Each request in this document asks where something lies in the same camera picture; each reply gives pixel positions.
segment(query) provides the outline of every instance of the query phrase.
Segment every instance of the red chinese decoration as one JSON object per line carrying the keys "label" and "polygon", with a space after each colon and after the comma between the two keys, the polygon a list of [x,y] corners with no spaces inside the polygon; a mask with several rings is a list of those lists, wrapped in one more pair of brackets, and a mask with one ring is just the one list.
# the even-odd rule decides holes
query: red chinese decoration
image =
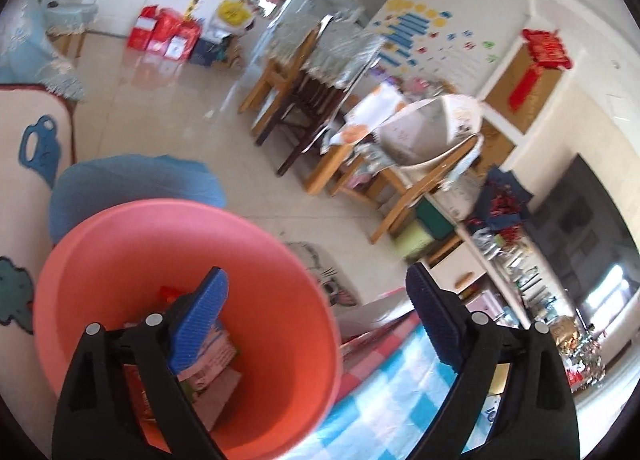
{"label": "red chinese decoration", "polygon": [[529,97],[533,87],[542,76],[545,68],[564,67],[569,70],[573,64],[566,55],[562,41],[558,38],[558,31],[531,31],[524,29],[522,36],[527,40],[527,48],[533,63],[509,96],[509,106],[516,112]]}

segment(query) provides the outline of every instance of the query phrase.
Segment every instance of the black flat screen tv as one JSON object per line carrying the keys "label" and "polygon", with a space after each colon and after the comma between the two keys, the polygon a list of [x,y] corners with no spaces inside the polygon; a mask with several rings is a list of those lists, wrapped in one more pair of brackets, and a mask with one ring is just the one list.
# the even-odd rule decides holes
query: black flat screen tv
{"label": "black flat screen tv", "polygon": [[585,326],[605,329],[640,286],[640,254],[620,211],[580,155],[524,227]]}

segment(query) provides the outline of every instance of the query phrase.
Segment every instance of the white drawer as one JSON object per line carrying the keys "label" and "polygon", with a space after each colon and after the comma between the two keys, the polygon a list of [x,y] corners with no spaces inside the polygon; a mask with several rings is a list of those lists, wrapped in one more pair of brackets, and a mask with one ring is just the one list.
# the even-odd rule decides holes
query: white drawer
{"label": "white drawer", "polygon": [[466,242],[462,242],[449,256],[431,269],[431,275],[438,286],[456,294],[464,291],[485,273],[482,263],[476,259]]}

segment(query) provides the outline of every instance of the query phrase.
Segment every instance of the drawer handle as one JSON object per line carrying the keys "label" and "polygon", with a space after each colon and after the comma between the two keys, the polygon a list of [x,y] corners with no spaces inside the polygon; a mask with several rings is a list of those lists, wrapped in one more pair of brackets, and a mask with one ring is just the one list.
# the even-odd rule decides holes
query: drawer handle
{"label": "drawer handle", "polygon": [[473,273],[467,273],[466,275],[461,276],[458,281],[456,281],[456,290],[466,289],[469,285],[471,285],[471,280],[473,279]]}

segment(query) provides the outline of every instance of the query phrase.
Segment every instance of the blue cushion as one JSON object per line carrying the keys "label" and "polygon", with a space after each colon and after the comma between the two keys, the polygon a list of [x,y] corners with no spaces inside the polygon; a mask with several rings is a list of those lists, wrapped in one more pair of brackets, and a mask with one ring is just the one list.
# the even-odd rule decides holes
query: blue cushion
{"label": "blue cushion", "polygon": [[203,163],[170,155],[117,155],[75,164],[60,175],[49,204],[49,235],[57,244],[92,215],[149,198],[181,198],[226,206],[218,179]]}

